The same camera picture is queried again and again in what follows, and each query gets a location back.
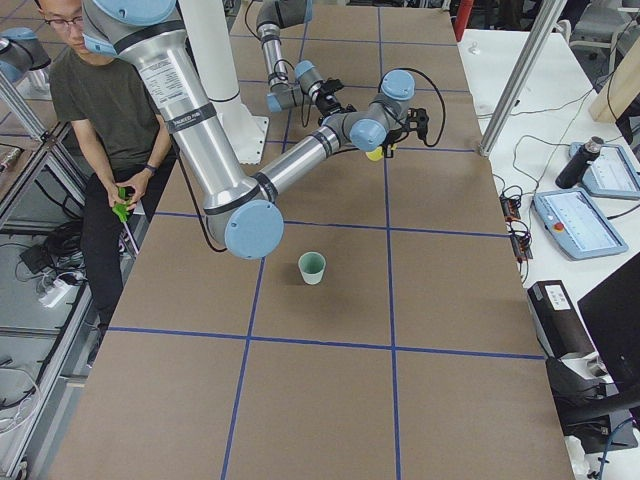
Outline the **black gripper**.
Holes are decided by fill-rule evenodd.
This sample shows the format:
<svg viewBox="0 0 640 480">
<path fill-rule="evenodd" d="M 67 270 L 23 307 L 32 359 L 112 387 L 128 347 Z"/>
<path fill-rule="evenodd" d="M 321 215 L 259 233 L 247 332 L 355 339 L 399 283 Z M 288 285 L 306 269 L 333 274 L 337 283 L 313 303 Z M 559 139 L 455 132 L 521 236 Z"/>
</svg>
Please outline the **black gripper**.
<svg viewBox="0 0 640 480">
<path fill-rule="evenodd" d="M 320 113 L 319 123 L 323 123 L 332 115 L 350 112 L 350 105 L 344 107 L 334 95 L 318 96 L 316 98 L 316 107 Z"/>
<path fill-rule="evenodd" d="M 383 143 L 381 144 L 381 149 L 383 152 L 394 152 L 397 149 L 397 144 L 403 139 L 403 131 L 402 130 L 392 130 L 390 131 Z"/>
</svg>

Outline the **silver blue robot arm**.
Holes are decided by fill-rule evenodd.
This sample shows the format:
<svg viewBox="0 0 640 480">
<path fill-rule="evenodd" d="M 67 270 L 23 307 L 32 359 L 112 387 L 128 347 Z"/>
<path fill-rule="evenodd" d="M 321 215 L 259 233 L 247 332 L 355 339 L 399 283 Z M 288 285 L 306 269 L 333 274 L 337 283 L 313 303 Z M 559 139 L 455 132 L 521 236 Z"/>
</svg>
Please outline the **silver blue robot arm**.
<svg viewBox="0 0 640 480">
<path fill-rule="evenodd" d="M 82 11 L 86 46 L 136 68 L 203 189 L 211 237 L 240 258 L 265 257 L 280 243 L 280 193 L 343 146 L 372 152 L 388 144 L 409 113 L 415 81 L 407 71 L 385 74 L 363 111 L 342 106 L 335 95 L 339 83 L 324 79 L 312 63 L 288 71 L 280 33 L 309 22 L 312 5 L 266 1 L 256 27 L 269 108 L 279 112 L 308 103 L 321 119 L 315 130 L 250 175 L 243 165 L 260 162 L 269 121 L 252 115 L 241 100 L 220 4 L 86 1 Z"/>
<path fill-rule="evenodd" d="M 312 17 L 311 1 L 264 1 L 260 7 L 256 34 L 268 74 L 266 102 L 271 112 L 302 107 L 305 103 L 315 106 L 322 119 L 349 111 L 336 96 L 336 92 L 344 87 L 339 79 L 324 79 L 308 60 L 293 66 L 283 55 L 281 32 L 307 24 Z"/>
</svg>

